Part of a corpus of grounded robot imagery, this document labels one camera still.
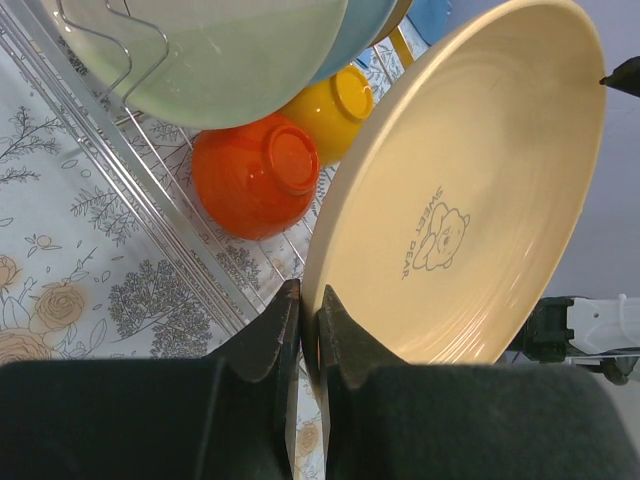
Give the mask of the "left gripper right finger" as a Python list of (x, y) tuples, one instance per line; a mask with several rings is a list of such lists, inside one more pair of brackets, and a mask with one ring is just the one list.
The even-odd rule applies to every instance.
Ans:
[(568, 366), (412, 365), (327, 288), (318, 311), (329, 479), (635, 479), (613, 402)]

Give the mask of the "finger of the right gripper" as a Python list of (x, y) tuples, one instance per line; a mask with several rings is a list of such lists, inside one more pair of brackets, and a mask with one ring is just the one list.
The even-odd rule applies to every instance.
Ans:
[(616, 67), (610, 75), (599, 81), (600, 85), (640, 97), (640, 57), (629, 58)]

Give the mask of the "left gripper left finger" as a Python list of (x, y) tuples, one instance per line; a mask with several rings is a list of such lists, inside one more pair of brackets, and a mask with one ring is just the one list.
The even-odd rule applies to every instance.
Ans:
[(289, 479), (300, 284), (190, 359), (23, 361), (1, 369), (5, 479)]

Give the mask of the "plain orange plate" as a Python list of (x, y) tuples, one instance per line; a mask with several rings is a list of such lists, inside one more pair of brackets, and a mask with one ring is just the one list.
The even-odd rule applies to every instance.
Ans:
[(313, 383), (327, 288), (404, 361), (501, 356), (582, 212), (604, 72), (576, 2), (508, 1), (400, 76), (338, 165), (311, 236), (301, 298)]

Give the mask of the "red orange bowl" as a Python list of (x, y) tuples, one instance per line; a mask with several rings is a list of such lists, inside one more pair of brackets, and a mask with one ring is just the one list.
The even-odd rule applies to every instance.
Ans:
[(309, 135), (280, 114), (201, 131), (191, 165), (197, 195), (211, 218), (229, 234), (252, 241), (278, 235), (302, 219), (320, 172)]

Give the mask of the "wire dish rack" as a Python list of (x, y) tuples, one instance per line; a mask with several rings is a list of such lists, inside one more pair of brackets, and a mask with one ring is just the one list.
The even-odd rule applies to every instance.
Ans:
[(303, 274), (308, 243), (335, 173), (320, 176), (310, 212), (292, 229), (262, 242), (224, 234), (197, 206), (184, 175), (194, 132), (110, 103), (32, 1), (1, 4), (1, 44), (92, 161), (140, 228), (226, 332), (255, 318), (286, 280)]

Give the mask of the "beige and blue plate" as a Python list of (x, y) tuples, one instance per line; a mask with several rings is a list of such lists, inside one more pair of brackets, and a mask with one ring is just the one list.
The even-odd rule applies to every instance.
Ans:
[(309, 84), (333, 76), (352, 62), (381, 31), (395, 6), (395, 0), (349, 0), (336, 39)]

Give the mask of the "yellow bowl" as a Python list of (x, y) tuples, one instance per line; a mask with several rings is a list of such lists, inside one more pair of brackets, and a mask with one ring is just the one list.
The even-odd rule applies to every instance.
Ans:
[(373, 108), (367, 78), (357, 67), (348, 65), (304, 88), (278, 113), (310, 136), (321, 165), (329, 167), (342, 160)]

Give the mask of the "pale green plate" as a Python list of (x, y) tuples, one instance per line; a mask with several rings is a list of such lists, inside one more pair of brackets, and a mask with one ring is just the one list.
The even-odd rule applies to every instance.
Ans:
[(124, 103), (188, 128), (261, 119), (314, 77), (344, 1), (33, 1)]

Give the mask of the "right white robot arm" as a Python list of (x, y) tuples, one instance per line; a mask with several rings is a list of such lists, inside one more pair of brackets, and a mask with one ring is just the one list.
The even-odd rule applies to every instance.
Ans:
[(613, 104), (581, 219), (550, 286), (508, 349), (615, 385), (639, 378), (639, 60), (600, 81)]

